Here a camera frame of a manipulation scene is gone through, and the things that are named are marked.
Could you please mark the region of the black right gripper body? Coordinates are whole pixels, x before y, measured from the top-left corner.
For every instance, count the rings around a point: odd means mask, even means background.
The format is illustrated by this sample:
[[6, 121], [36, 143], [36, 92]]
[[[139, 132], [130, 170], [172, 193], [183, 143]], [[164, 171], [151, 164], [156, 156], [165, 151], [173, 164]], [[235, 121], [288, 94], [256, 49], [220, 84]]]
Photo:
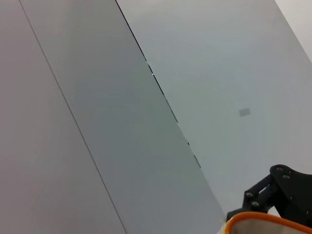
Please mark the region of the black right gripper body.
[[270, 175], [277, 186], [274, 206], [281, 218], [311, 226], [312, 176], [281, 164], [272, 166]]

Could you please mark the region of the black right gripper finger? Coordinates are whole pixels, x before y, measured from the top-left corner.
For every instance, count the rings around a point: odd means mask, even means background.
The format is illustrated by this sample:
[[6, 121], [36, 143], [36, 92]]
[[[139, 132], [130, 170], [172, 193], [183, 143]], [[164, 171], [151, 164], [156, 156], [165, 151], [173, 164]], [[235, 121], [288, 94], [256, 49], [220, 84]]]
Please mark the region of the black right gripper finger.
[[274, 206], [278, 187], [271, 175], [266, 176], [250, 189], [244, 192], [242, 207], [227, 213], [226, 220], [229, 221], [234, 215], [243, 212], [268, 213]]

